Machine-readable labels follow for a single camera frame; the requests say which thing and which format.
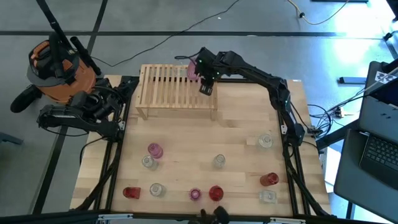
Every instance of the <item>laptop keyboard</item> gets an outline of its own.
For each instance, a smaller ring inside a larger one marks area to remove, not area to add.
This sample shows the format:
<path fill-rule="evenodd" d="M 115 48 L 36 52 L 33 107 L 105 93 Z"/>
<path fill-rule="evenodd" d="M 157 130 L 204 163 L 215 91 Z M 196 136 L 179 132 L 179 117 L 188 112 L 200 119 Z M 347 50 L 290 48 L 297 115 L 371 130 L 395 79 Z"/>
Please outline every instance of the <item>laptop keyboard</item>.
<path fill-rule="evenodd" d="M 394 143 L 370 135 L 364 156 L 398 171 L 398 146 Z"/>

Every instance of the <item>sticker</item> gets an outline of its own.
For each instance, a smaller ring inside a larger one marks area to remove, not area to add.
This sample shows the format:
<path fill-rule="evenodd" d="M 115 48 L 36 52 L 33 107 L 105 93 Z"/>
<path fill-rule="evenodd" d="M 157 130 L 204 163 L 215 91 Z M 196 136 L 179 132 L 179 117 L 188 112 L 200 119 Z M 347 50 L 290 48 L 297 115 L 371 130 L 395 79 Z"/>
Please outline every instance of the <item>sticker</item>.
<path fill-rule="evenodd" d="M 396 78 L 397 77 L 395 77 L 393 75 L 388 75 L 388 74 L 382 73 L 382 72 L 376 72 L 376 76 L 374 77 L 374 80 L 377 82 L 383 83 L 383 84 L 387 84 Z"/>

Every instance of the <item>wooden dish rack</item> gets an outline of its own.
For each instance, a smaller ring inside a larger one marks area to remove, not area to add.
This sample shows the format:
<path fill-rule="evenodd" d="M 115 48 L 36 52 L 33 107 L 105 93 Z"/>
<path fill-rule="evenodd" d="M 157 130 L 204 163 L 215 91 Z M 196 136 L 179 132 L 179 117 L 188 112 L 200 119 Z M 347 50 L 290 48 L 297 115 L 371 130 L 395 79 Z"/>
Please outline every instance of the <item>wooden dish rack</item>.
<path fill-rule="evenodd" d="M 136 95 L 140 117 L 148 119 L 150 109 L 208 110 L 215 120 L 217 82 L 211 96 L 199 92 L 200 81 L 187 78 L 188 65 L 142 65 Z"/>

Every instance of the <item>wooden tabletop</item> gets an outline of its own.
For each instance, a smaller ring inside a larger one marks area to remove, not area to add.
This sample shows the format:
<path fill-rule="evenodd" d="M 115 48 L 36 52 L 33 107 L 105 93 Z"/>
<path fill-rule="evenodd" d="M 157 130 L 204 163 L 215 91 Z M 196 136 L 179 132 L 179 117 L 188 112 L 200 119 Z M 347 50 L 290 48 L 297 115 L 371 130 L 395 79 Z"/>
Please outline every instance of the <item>wooden tabletop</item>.
<path fill-rule="evenodd" d="M 115 86 L 121 76 L 108 78 Z M 288 86 L 292 102 L 303 120 L 310 124 L 303 83 L 289 80 Z M 150 110 L 149 113 L 149 119 L 144 121 L 138 117 L 134 102 L 131 103 L 113 211 L 198 214 L 202 208 L 212 213 L 222 205 L 230 215 L 292 215 L 277 112 L 272 108 L 264 87 L 250 83 L 219 83 L 216 121 L 211 121 L 208 112 L 202 111 L 168 109 Z M 273 145 L 267 151 L 256 149 L 255 141 L 262 134 L 270 134 L 273 139 Z M 90 133 L 88 141 L 96 138 L 96 133 Z M 310 136 L 304 140 L 315 143 Z M 164 149 L 156 170 L 148 170 L 141 163 L 142 158 L 149 154 L 147 147 L 152 142 Z M 97 184 L 105 147 L 106 141 L 98 141 L 85 149 L 71 208 L 81 204 Z M 300 153 L 307 188 L 322 208 L 330 212 L 317 150 L 303 143 Z M 217 154 L 226 158 L 221 170 L 211 165 Z M 269 172 L 278 174 L 279 183 L 263 187 L 259 182 L 260 176 Z M 149 193 L 149 187 L 156 182 L 167 189 L 162 198 Z M 220 202 L 213 202 L 208 196 L 213 185 L 224 190 L 224 198 Z M 140 199 L 123 196 L 122 191 L 128 186 L 141 188 Z M 192 188 L 199 188 L 203 193 L 198 202 L 191 201 L 188 196 Z M 258 193 L 265 189 L 276 192 L 277 204 L 259 202 Z M 303 213 L 297 186 L 296 196 L 298 210 Z"/>

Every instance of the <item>pink cup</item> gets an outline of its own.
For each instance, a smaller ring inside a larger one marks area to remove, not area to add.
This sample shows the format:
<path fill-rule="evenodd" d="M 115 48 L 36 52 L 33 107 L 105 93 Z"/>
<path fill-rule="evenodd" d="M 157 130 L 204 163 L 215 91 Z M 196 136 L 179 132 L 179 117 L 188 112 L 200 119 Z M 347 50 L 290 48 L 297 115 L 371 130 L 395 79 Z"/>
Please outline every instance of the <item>pink cup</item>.
<path fill-rule="evenodd" d="M 148 152 L 155 159 L 158 159 L 158 158 L 163 156 L 162 147 L 160 145 L 156 144 L 156 143 L 149 144 Z"/>

